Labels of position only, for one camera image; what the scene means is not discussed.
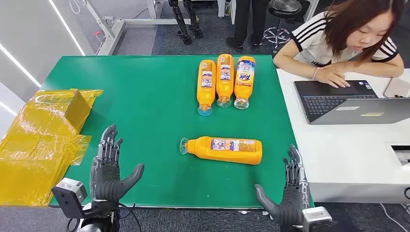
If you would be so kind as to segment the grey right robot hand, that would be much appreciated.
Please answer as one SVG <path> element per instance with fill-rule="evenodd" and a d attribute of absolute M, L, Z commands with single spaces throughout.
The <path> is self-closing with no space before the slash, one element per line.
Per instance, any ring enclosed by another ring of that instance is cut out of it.
<path fill-rule="evenodd" d="M 285 184 L 280 204 L 266 196 L 261 185 L 255 184 L 255 195 L 276 223 L 286 226 L 302 226 L 302 210 L 310 208 L 310 190 L 302 157 L 291 144 L 287 151 L 289 158 L 282 158 L 285 165 Z"/>

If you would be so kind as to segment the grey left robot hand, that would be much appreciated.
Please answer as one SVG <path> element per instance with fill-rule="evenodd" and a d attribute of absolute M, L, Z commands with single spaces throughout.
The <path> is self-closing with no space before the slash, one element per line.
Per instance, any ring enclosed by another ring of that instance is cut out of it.
<path fill-rule="evenodd" d="M 97 155 L 93 158 L 89 188 L 93 200 L 119 202 L 141 179 L 145 165 L 139 163 L 131 174 L 120 179 L 119 155 L 122 138 L 116 140 L 117 126 L 108 126 L 101 135 Z"/>

